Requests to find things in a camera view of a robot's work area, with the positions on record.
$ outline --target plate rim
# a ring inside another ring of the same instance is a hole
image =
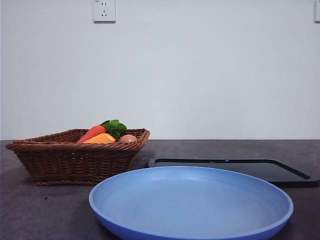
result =
[[[293,204],[293,201],[292,199],[290,198],[290,196],[285,192],[283,191],[281,188],[273,185],[272,183],[270,182],[267,182],[265,180],[262,180],[260,178],[257,178],[257,177],[254,177],[254,176],[251,176],[251,175],[247,175],[247,174],[244,174],[244,173],[240,173],[240,172],[235,172],[235,171],[230,171],[230,170],[225,170],[225,169],[218,169],[218,168],[211,168],[211,167],[203,167],[203,166],[157,166],[157,167],[152,167],[152,168],[141,168],[141,169],[135,169],[135,170],[131,170],[131,171],[126,171],[126,172],[123,172],[123,173],[120,173],[120,174],[117,174],[117,175],[114,175],[114,176],[111,176],[101,182],[99,182],[96,186],[94,186],[90,193],[89,193],[89,196],[88,196],[88,201],[89,201],[89,205],[91,206],[92,210],[98,214],[101,218],[107,220],[108,222],[114,224],[114,225],[117,225],[117,226],[120,226],[124,229],[128,229],[128,230],[131,230],[131,231],[134,231],[134,232],[138,232],[138,233],[142,233],[142,234],[145,234],[145,235],[151,235],[151,236],[157,236],[157,237],[163,237],[163,238],[176,238],[176,239],[180,239],[180,240],[212,240],[213,238],[203,238],[203,237],[196,237],[196,238],[185,238],[185,237],[177,237],[177,236],[170,236],[170,235],[160,235],[160,234],[156,234],[154,232],[147,232],[147,231],[144,231],[144,230],[140,230],[140,229],[137,229],[137,228],[134,228],[134,227],[131,227],[131,226],[126,226],[120,222],[117,222],[117,221],[114,221],[114,220],[110,220],[108,218],[108,216],[104,215],[94,204],[94,200],[93,200],[93,196],[95,194],[95,191],[101,186],[104,184],[104,182],[107,182],[109,181],[110,179],[113,179],[113,178],[117,178],[118,176],[120,175],[125,175],[125,174],[129,174],[130,172],[138,172],[138,171],[151,171],[151,170],[156,170],[156,169],[163,169],[163,168],[192,168],[192,169],[210,169],[211,171],[213,172],[229,172],[229,174],[235,174],[235,175],[241,175],[245,178],[252,178],[252,179],[255,179],[255,181],[260,181],[260,182],[263,182],[264,184],[267,184],[267,185],[270,185],[271,187],[273,187],[274,189],[276,189],[277,191],[279,191],[288,201],[289,203],[289,208],[288,208],[288,211],[287,213],[281,218],[279,219],[278,221],[272,223],[272,224],[269,224],[265,227],[262,227],[262,228],[259,228],[258,230],[254,230],[254,231],[249,231],[249,232],[246,232],[246,233],[242,233],[242,234],[234,234],[234,235],[229,235],[229,236],[223,236],[223,237],[216,237],[215,239],[216,240],[224,240],[224,239],[233,239],[233,238],[243,238],[243,237],[247,237],[247,236],[252,236],[252,235],[257,235],[257,234],[261,234],[263,232],[266,232],[266,231],[269,231],[269,230],[272,230],[284,223],[286,223],[289,218],[291,217],[291,215],[293,214],[293,211],[294,211],[294,204]]]

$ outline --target green leaves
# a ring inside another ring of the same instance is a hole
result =
[[[116,139],[120,138],[120,135],[127,130],[127,127],[124,124],[119,123],[119,120],[117,119],[104,121],[100,125],[103,126],[107,132]]]

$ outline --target orange carrot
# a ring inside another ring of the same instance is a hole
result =
[[[83,135],[83,137],[81,137],[77,143],[83,143],[84,141],[87,141],[99,134],[104,134],[106,133],[106,129],[104,126],[101,126],[101,125],[95,125],[93,126],[92,128],[90,128],[85,135]]]

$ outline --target carrot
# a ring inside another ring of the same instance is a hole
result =
[[[108,144],[114,143],[116,140],[109,133],[100,133],[97,136],[90,138],[89,140],[83,142],[84,144]]]
[[[104,126],[101,125],[95,125],[92,128],[90,128],[83,137],[81,137],[77,143],[83,143],[99,134],[104,134],[106,133],[106,129]]]

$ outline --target egg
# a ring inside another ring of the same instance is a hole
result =
[[[119,143],[132,143],[138,141],[138,138],[136,138],[133,135],[127,134],[127,135],[123,135],[122,137],[120,137],[119,139]]]

